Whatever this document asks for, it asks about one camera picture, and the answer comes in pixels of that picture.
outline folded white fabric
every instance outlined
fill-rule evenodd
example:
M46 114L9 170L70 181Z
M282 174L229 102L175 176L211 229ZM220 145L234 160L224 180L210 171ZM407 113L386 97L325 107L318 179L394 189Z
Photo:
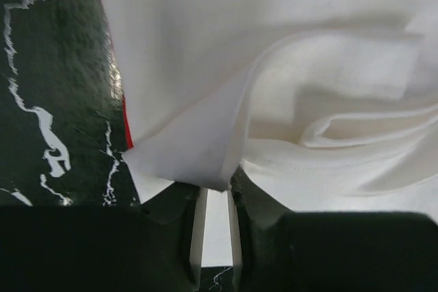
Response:
M102 1L141 201L241 163L293 210L438 220L438 0Z

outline white vein pattern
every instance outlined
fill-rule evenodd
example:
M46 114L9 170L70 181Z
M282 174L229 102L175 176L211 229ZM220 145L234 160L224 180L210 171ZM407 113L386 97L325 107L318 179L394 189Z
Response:
M26 204L29 207L32 206L32 202L30 202L30 200L24 194L22 194L17 188L14 191L8 191L7 189L0 188L0 191L5 191L6 193L9 193L10 195L14 196L17 200L21 201L22 203Z
M12 10L29 10L30 5L35 4L37 1L50 1L50 0L22 0L21 3L7 3L4 5L5 16L4 23L5 29L3 31L3 36L5 39L5 51L8 55L9 67L12 70L13 75L9 77L9 91L14 97L17 106L24 112L33 113L38 117L38 126L40 128L42 137L44 138L48 148L43 152L42 158L47 160L50 165L51 171L49 174L53 178L59 178L71 169L70 155L68 153L67 147L59 139L59 137L52 131L51 126L53 122L53 116L45 109L33 106L26 107L24 100L20 97L18 93L18 83L16 78L18 77L18 70L14 65L14 56L17 54L17 50L14 48L14 43L12 41L12 26L11 26L11 11ZM54 156L51 152L58 151L59 155ZM47 178L45 174L40 175L41 186L49 190L52 194L57 195L61 198L61 203L64 205L69 205L71 199L66 198L60 193L56 193L53 189L46 185Z
M221 292L221 291L222 291L222 285L219 284L218 279L219 279L219 277L220 277L223 273L226 273L226 272L229 271L231 268L232 268L232 267L224 268L224 270L222 270L219 274L215 275L215 276L213 277L213 283L214 283L214 285L213 285L212 287L210 287L210 288L208 289L208 291L211 291L211 289L213 289L214 287L220 287L220 290L219 290L218 292Z
M113 159L113 164L112 164L111 170L108 173L107 190L106 190L106 193L103 194L103 204L102 204L103 206L116 205L116 202L117 202L116 195L114 194L114 187L112 187L112 176L113 176L113 174L118 172L118 166L120 165L120 161L117 160L117 158L114 156L113 150L111 149L112 148L111 132L112 132L111 125L107 121L107 132L105 133L105 136L107 138L107 148L106 148L105 154Z

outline red edge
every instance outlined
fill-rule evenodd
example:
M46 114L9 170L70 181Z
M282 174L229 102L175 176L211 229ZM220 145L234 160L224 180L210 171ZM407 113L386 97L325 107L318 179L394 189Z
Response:
M116 52L114 50L114 44L112 42L111 33L109 33L109 39L111 41L112 51L115 54ZM132 142L131 131L129 129L128 117L127 117L127 114L126 114L126 100L125 100L125 96L123 96L123 122L125 123L126 144L128 146L128 150L129 150L130 148L133 148L134 145L133 145L133 142Z

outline crumpled cloth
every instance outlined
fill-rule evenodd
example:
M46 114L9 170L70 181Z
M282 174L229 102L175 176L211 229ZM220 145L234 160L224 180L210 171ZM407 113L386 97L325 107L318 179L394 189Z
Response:
M140 198L240 164L296 211L438 220L438 0L102 0Z

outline red trim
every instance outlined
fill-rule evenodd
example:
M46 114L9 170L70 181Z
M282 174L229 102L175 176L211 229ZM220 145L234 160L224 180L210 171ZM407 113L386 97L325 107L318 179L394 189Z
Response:
M114 54L116 53L114 50L114 44L112 42L112 38L111 38L111 33L109 34L109 40L111 41L111 47L112 47L112 51L114 52ZM128 117L126 114L126 101L125 101L125 96L123 96L123 122L125 123L125 135L126 135L126 143L128 146L128 150L130 148L133 148L133 142L132 142L132 137L131 137L131 130L129 129L129 123L128 123Z

